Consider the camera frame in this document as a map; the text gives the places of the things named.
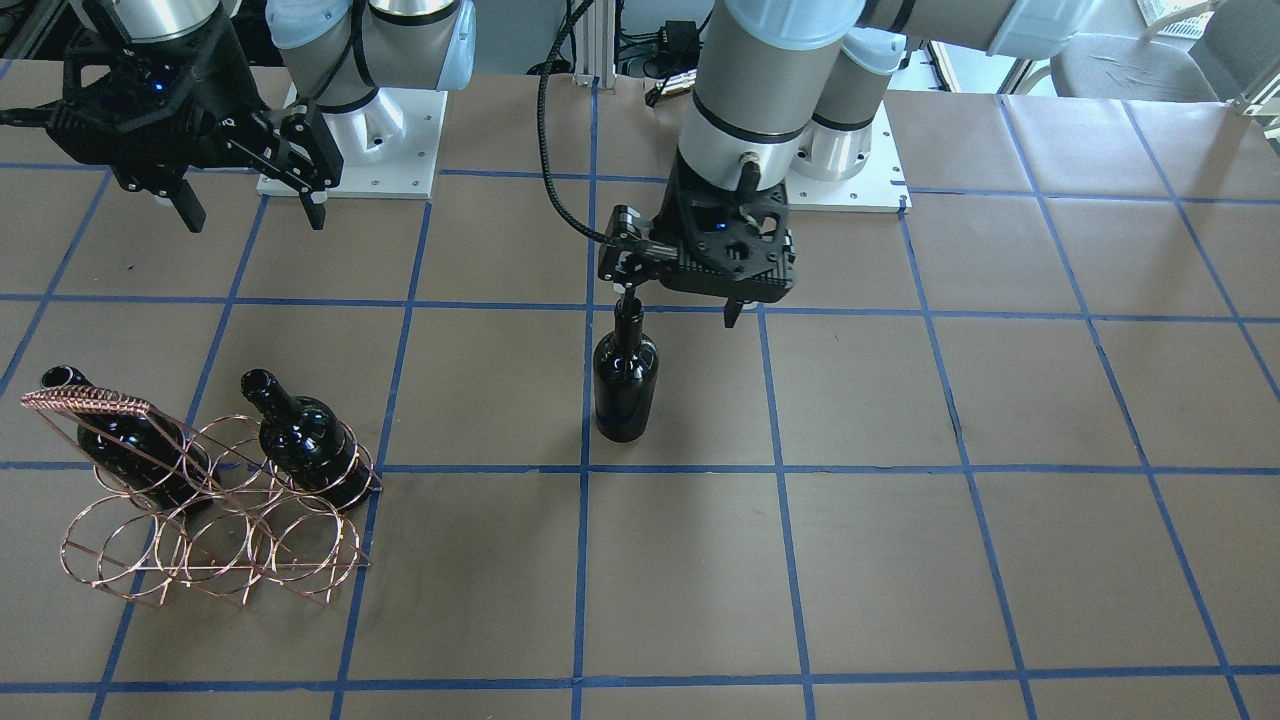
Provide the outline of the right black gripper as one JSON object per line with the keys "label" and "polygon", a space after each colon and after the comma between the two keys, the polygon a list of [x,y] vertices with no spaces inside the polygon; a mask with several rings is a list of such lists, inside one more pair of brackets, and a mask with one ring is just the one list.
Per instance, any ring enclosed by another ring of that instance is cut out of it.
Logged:
{"label": "right black gripper", "polygon": [[311,100],[266,111],[236,29],[204,20],[157,44],[128,44],[108,22],[73,35],[61,96],[3,110],[3,124],[42,129],[68,156],[113,167],[125,188],[163,191],[191,233],[206,211],[187,168],[250,167],[298,195],[310,227],[317,196],[340,183],[343,156]]}

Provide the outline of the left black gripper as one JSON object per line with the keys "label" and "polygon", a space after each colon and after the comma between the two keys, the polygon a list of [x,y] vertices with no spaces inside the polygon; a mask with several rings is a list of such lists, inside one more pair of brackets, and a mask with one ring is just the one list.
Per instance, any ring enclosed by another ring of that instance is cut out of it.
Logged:
{"label": "left black gripper", "polygon": [[[596,277],[621,288],[616,313],[636,313],[628,307],[635,290],[658,279],[675,292],[727,299],[723,325],[735,328],[746,302],[778,302],[796,284],[788,211],[783,183],[740,200],[677,160],[655,215],[658,242],[650,220],[614,205]],[[673,263],[669,245],[678,251]]]}

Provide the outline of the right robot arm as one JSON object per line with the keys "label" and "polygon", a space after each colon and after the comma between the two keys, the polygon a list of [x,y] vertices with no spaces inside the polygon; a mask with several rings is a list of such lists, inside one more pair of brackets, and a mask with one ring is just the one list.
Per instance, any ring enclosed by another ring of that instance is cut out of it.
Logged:
{"label": "right robot arm", "polygon": [[293,102],[270,108],[220,1],[86,1],[61,96],[3,111],[69,158],[108,167],[128,192],[169,202],[189,232],[206,211],[187,172],[244,168],[284,184],[320,231],[346,164],[407,145],[396,92],[447,94],[474,73],[471,1],[269,1],[268,32]]}

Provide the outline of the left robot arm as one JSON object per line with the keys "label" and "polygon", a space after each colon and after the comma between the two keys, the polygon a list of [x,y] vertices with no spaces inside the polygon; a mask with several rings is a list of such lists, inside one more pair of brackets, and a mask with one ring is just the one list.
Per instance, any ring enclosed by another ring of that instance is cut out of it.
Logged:
{"label": "left robot arm", "polygon": [[1089,1],[718,1],[660,210],[618,205],[599,277],[637,323],[640,284],[751,302],[795,286],[790,177],[844,183],[863,168],[891,76],[914,41],[996,56],[1061,53]]}

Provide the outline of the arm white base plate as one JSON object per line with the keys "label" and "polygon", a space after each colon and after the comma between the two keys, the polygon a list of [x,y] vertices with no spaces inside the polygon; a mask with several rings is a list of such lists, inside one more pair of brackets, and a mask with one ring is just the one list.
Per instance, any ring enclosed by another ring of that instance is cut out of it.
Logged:
{"label": "arm white base plate", "polygon": [[786,176],[792,208],[899,213],[913,206],[884,105],[852,133],[810,126]]}
{"label": "arm white base plate", "polygon": [[447,91],[380,88],[364,108],[326,114],[344,159],[326,196],[428,201],[449,99]]}

